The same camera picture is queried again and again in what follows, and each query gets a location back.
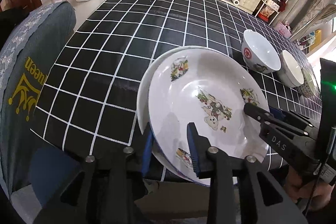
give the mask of white bowl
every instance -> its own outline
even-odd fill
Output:
[[[271,73],[281,68],[278,53],[272,44],[258,32],[244,31],[241,52],[245,63],[251,70]]]
[[[290,52],[283,50],[280,54],[281,70],[277,72],[281,82],[295,88],[304,82],[301,68]]]

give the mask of metal screw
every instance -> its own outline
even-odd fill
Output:
[[[208,151],[211,153],[211,154],[216,154],[218,152],[218,148],[217,147],[214,147],[214,146],[211,146],[208,148]]]
[[[88,163],[92,163],[92,162],[95,161],[95,157],[92,156],[92,155],[87,156],[87,157],[85,158],[85,161],[88,162]]]
[[[133,153],[134,149],[130,146],[127,146],[123,149],[123,152],[126,153],[126,154],[130,154],[130,153]]]
[[[246,157],[246,160],[250,163],[254,163],[257,161],[257,158],[255,156],[249,155]]]

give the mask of pink bag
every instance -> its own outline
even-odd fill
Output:
[[[274,30],[278,31],[278,33],[282,34],[284,37],[289,38],[291,36],[291,32],[286,28],[282,22],[278,22],[278,24],[274,27]]]

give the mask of human hand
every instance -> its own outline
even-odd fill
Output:
[[[286,177],[286,183],[283,188],[294,203],[297,203],[299,198],[310,197],[314,181],[307,183],[303,187],[301,187],[301,185],[302,185],[302,178],[290,166],[288,175]],[[317,211],[326,206],[330,201],[333,189],[334,186],[330,186],[328,183],[324,181],[318,182],[313,194],[313,198],[311,200],[310,210]]]

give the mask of gold crown logo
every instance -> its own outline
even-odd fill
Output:
[[[33,91],[36,95],[34,96],[28,96],[28,92],[30,91]],[[32,108],[33,105],[36,105],[37,104],[37,100],[39,98],[39,95],[40,95],[40,90],[34,88],[28,81],[26,75],[23,73],[21,79],[20,79],[20,82],[18,83],[14,93],[13,93],[13,96],[10,97],[8,99],[8,104],[12,104],[13,103],[13,98],[20,92],[20,102],[19,102],[19,105],[18,107],[16,108],[16,114],[19,114],[20,112],[20,106],[23,104],[23,107],[22,109],[23,110],[26,110],[27,106],[28,106],[28,115],[26,117],[26,121],[28,122],[29,121],[29,112]]]

